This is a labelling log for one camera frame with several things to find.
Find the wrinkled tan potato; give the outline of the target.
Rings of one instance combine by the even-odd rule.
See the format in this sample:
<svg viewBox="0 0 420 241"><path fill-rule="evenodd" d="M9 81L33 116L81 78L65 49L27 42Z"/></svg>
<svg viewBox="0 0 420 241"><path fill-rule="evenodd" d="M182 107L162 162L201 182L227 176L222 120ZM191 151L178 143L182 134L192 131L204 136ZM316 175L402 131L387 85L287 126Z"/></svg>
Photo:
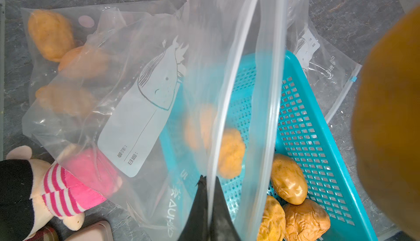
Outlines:
<svg viewBox="0 0 420 241"><path fill-rule="evenodd" d="M64 85L41 87L35 96L43 109L73 117L86 117L96 106L95 97L86 89L75 90Z"/></svg>

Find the wrinkled brown potato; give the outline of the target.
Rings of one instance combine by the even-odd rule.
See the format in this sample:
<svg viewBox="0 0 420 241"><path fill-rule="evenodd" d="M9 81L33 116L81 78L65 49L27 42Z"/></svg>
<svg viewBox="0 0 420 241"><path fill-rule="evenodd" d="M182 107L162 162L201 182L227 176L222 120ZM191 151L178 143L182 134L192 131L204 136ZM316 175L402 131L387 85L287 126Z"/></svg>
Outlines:
<svg viewBox="0 0 420 241"><path fill-rule="evenodd" d="M49 10L35 10L28 20L28 32L40 54L52 62L75 48L73 28L63 15Z"/></svg>

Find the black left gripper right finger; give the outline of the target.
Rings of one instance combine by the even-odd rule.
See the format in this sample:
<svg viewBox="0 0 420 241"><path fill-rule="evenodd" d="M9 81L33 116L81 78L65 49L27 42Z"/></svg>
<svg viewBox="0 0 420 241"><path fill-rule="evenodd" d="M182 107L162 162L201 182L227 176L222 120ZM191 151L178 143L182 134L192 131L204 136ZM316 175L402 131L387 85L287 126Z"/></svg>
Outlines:
<svg viewBox="0 0 420 241"><path fill-rule="evenodd" d="M220 180L216 177L210 241L240 241L227 207Z"/></svg>

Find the clear pink-print zipper bag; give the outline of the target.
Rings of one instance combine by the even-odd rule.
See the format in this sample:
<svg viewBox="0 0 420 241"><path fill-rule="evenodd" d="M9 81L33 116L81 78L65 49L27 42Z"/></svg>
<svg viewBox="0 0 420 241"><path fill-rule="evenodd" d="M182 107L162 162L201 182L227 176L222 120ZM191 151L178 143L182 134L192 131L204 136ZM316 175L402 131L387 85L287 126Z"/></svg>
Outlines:
<svg viewBox="0 0 420 241"><path fill-rule="evenodd" d="M141 19L143 15L173 14L179 10L187 0L154 0L129 3L99 4L82 7L70 7L52 9L52 12L64 16L70 22L73 29L75 45L77 47L86 43L87 39L98 28L100 17L103 11L108 9L118 9L124 18L125 24L129 25ZM26 40L31 55L33 70L28 88L29 104L36 100L35 93L42 86L49 84L58 75L56 62L48 61L43 58L28 31L28 21L35 9L22 8Z"/></svg>

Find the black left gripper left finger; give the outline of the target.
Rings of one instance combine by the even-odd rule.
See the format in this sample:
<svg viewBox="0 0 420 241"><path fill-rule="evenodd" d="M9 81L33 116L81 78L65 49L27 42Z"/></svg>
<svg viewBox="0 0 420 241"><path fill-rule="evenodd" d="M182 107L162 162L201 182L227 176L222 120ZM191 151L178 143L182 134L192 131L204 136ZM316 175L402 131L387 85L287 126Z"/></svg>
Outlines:
<svg viewBox="0 0 420 241"><path fill-rule="evenodd" d="M179 236L179 241L208 240L208 198L205 176L200 176L197 186L198 190L187 223Z"/></svg>

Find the smooth brown potato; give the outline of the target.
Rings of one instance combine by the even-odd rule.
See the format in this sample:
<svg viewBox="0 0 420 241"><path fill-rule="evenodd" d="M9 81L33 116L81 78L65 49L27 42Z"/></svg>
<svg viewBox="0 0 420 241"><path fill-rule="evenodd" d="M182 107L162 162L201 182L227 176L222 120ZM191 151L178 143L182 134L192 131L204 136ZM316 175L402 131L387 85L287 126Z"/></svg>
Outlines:
<svg viewBox="0 0 420 241"><path fill-rule="evenodd" d="M274 154L271 183L277 195L290 204L301 205L307 197L308 186L303 171L288 156Z"/></svg>

